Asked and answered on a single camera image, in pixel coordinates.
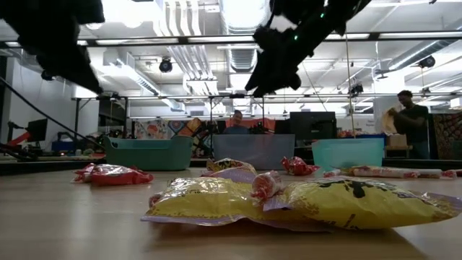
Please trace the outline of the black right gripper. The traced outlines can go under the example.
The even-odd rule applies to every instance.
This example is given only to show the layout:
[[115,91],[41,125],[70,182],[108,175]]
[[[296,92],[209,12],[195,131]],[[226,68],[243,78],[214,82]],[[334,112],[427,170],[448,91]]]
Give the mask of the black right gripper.
[[283,32],[270,27],[259,27],[254,40],[261,52],[245,91],[253,91],[254,97],[263,97],[288,85],[297,90],[301,86],[298,65],[310,55],[310,28],[288,28]]

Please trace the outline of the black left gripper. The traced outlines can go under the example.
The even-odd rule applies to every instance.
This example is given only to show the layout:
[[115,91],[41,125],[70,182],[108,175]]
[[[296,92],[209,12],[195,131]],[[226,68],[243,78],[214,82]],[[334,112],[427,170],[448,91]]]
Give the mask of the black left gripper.
[[0,0],[0,20],[26,51],[39,55],[43,70],[95,94],[103,92],[87,49],[77,43],[82,25],[104,23],[102,0]]

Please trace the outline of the yellow Sour Patch bag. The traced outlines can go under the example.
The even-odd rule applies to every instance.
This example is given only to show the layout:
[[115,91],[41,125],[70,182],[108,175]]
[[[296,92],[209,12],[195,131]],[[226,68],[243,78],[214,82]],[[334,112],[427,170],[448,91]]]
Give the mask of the yellow Sour Patch bag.
[[250,184],[225,178],[176,178],[149,199],[149,209],[141,220],[220,226],[242,219],[266,224],[298,218],[292,211],[264,211],[253,204],[250,192]]
[[237,183],[251,183],[257,175],[256,169],[250,163],[225,158],[218,161],[208,160],[206,170],[201,177],[225,178]]
[[263,209],[289,209],[338,228],[372,230],[452,219],[462,214],[462,199],[339,176],[290,183]]

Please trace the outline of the pink candy roll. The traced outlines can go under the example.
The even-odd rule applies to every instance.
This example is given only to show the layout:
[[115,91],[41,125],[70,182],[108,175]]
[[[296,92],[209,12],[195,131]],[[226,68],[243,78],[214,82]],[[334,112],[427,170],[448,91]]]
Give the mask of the pink candy roll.
[[378,166],[355,166],[351,168],[336,168],[323,173],[324,178],[334,176],[354,176],[371,178],[442,178],[443,171],[439,169],[409,169]]
[[277,195],[283,189],[282,178],[277,171],[258,174],[252,182],[250,195],[259,202]]

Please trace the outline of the orange cloth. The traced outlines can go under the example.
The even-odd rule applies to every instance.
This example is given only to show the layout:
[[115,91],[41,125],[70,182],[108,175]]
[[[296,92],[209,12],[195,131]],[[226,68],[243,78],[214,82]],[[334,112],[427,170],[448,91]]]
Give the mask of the orange cloth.
[[[264,128],[266,128],[266,131],[274,131],[275,130],[275,125],[276,125],[276,121],[275,120],[271,120],[271,119],[251,119],[251,120],[246,120],[246,119],[242,119],[242,125],[249,128],[249,134],[252,134],[254,131],[255,131],[255,127],[258,125],[258,123],[261,123],[262,126]],[[229,127],[231,125],[231,119],[229,121],[227,121],[227,127]]]

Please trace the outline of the large black monitor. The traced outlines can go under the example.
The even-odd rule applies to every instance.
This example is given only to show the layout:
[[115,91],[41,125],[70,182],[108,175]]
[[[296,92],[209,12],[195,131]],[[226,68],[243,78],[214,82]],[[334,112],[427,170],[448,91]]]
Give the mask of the large black monitor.
[[334,112],[291,112],[289,124],[296,140],[313,141],[337,137]]

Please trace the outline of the person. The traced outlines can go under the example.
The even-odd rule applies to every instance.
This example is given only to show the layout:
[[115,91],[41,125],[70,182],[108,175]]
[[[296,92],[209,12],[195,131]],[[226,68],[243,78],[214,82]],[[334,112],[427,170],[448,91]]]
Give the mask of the person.
[[243,114],[239,110],[235,110],[231,118],[231,125],[223,131],[223,134],[249,134],[249,128],[241,124],[242,119]]
[[428,108],[417,105],[412,101],[413,95],[408,90],[402,90],[397,94],[402,109],[397,107],[388,109],[382,119],[385,132],[404,135],[406,144],[412,146],[409,151],[410,158],[428,160],[430,158],[427,119]]

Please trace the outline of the small black monitor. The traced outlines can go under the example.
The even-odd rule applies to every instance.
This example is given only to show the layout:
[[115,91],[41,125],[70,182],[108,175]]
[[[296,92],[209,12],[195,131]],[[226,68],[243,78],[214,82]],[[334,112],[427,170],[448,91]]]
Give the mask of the small black monitor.
[[39,119],[30,121],[26,127],[27,133],[30,135],[27,138],[28,142],[45,141],[47,132],[48,119]]

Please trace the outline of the grey translucent plastic bin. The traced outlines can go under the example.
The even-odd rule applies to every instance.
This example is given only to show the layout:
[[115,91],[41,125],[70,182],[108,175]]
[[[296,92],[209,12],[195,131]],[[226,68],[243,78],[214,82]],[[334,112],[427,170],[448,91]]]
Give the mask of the grey translucent plastic bin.
[[214,159],[250,163],[256,170],[283,170],[282,159],[294,156],[294,134],[218,134],[212,138]]

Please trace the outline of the blue storage box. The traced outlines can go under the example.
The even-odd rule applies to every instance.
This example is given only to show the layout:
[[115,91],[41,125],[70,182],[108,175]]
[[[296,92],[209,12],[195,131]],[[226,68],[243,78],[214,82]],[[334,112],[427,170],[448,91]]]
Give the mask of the blue storage box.
[[51,150],[54,152],[69,152],[74,150],[73,142],[54,141],[51,144]]

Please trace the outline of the light turquoise plastic bin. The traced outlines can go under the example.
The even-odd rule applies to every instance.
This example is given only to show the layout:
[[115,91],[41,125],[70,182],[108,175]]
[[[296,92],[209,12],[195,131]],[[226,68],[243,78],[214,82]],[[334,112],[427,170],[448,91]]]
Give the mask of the light turquoise plastic bin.
[[325,171],[382,165],[383,139],[321,139],[312,143],[315,165]]

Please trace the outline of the colourful patterned quilt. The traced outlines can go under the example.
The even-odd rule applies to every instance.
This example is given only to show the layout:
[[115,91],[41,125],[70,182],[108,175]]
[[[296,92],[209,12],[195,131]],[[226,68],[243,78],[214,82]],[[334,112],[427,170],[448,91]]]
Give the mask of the colourful patterned quilt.
[[193,139],[192,158],[212,157],[212,135],[218,133],[214,121],[199,118],[167,120],[158,118],[151,121],[133,121],[133,133],[137,139],[172,139],[187,136]]

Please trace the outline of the dark teal plastic bin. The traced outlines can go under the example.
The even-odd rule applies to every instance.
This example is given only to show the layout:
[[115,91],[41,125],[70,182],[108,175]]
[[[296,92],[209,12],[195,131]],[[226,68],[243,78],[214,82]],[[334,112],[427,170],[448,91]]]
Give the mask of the dark teal plastic bin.
[[136,167],[144,171],[180,171],[190,166],[193,139],[119,139],[105,136],[108,164]]

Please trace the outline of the cardboard box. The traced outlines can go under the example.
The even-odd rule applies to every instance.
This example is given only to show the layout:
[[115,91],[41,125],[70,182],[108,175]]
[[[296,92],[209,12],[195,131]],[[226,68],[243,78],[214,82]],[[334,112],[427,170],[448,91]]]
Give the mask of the cardboard box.
[[389,147],[407,147],[405,134],[391,134],[386,137],[386,145]]

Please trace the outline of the dark patterned quilt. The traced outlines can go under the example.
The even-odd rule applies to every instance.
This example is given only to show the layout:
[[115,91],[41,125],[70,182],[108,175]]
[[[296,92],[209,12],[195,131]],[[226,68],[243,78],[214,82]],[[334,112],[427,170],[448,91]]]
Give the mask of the dark patterned quilt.
[[440,160],[462,160],[462,112],[432,115]]

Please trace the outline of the black workstation frame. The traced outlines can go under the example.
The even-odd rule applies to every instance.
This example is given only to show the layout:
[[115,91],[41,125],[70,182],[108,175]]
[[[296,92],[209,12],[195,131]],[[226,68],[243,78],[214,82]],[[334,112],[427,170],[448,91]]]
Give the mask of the black workstation frame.
[[213,121],[229,118],[231,109],[226,105],[233,101],[244,101],[245,108],[250,112],[244,113],[248,118],[266,117],[287,117],[287,113],[268,114],[268,105],[290,104],[304,105],[315,103],[325,106],[329,100],[340,103],[358,99],[360,103],[371,101],[375,98],[389,98],[390,93],[360,93],[358,95],[348,94],[303,94],[303,95],[254,95],[231,94],[231,95],[172,95],[172,96],[131,96],[131,97],[106,97],[110,102],[119,102],[123,107],[123,115],[119,119],[124,122],[130,120],[154,120],[165,118],[167,120],[186,120],[188,118],[199,118],[201,120]]

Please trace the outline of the silver ventilation duct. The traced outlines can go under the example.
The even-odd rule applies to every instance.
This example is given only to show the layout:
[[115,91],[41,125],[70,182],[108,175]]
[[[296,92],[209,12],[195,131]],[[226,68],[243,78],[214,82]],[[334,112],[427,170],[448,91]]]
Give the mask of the silver ventilation duct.
[[[219,7],[227,35],[252,35],[270,16],[269,0],[219,0]],[[228,50],[227,58],[234,71],[250,72],[256,64],[256,50]]]

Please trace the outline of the black aluminium rig frame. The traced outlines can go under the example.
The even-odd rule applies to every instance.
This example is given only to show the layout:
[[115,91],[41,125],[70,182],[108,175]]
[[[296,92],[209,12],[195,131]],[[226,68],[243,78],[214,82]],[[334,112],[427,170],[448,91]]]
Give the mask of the black aluminium rig frame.
[[[462,30],[443,31],[400,31],[400,32],[350,32],[343,36],[330,34],[324,40],[326,43],[349,42],[379,42],[379,41],[425,41],[425,40],[462,40]],[[251,34],[244,35],[193,35],[165,36],[144,38],[81,38],[78,43],[89,48],[103,47],[145,47],[145,46],[189,46],[189,45],[220,45],[238,46],[253,45]],[[39,161],[4,162],[0,168],[7,175],[18,173],[39,173],[60,170],[71,170],[83,165],[82,161],[64,158],[62,161],[46,157]]]

